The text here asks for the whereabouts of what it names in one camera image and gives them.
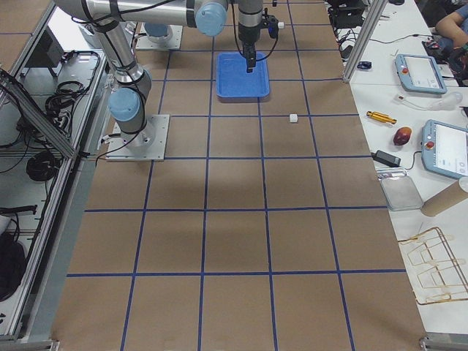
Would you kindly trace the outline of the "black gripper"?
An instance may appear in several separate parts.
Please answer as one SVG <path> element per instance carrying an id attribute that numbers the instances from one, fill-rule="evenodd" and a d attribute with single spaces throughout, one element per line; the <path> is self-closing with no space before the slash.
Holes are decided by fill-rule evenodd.
<path id="1" fill-rule="evenodd" d="M 255 51 L 255 43 L 260 38 L 262 13 L 238 13 L 238 38 L 242 43 L 242 54 L 250 55 Z M 246 56 L 246 73 L 252 73 L 256 67 L 256 54 Z"/>

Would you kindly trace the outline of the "person forearm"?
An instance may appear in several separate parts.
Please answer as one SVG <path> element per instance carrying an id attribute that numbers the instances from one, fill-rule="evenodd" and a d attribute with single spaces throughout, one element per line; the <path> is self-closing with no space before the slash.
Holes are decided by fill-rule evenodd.
<path id="1" fill-rule="evenodd" d="M 467 43 L 467 29 L 464 24 L 467 24 L 467 5 L 439 20 L 435 29 L 439 35 L 450 39 L 453 47 L 460 48 Z"/>

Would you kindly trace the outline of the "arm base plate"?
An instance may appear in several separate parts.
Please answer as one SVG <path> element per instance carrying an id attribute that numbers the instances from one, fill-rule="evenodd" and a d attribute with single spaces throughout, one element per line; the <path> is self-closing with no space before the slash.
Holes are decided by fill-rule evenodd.
<path id="1" fill-rule="evenodd" d="M 110 139 L 110 153 L 105 155 L 105 159 L 114 162 L 163 161 L 169 124 L 168 114 L 147 115 L 145 129 L 128 145 L 124 146 L 132 139 L 131 135 L 124 133 Z M 113 133 L 121 134 L 116 122 L 113 125 Z"/>
<path id="2" fill-rule="evenodd" d="M 179 50 L 183 27 L 169 25 L 163 35 L 162 31 L 157 31 L 149 23 L 144 23 L 136 37 L 136 50 Z"/>

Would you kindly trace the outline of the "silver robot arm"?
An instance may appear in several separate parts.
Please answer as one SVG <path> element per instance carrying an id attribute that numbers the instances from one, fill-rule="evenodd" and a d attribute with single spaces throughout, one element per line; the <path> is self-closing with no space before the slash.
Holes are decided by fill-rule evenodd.
<path id="1" fill-rule="evenodd" d="M 167 41 L 172 38 L 173 31 L 169 25 L 158 23 L 144 23 L 143 28 L 150 41 Z"/>
<path id="2" fill-rule="evenodd" d="M 57 1 L 73 20 L 92 27 L 115 76 L 116 90 L 108 108 L 127 148 L 145 148 L 154 142 L 156 127 L 145 107 L 151 91 L 149 72 L 137 62 L 123 22 L 148 23 L 166 36 L 173 25 L 196 28 L 215 37 L 227 20 L 231 1 Z"/>

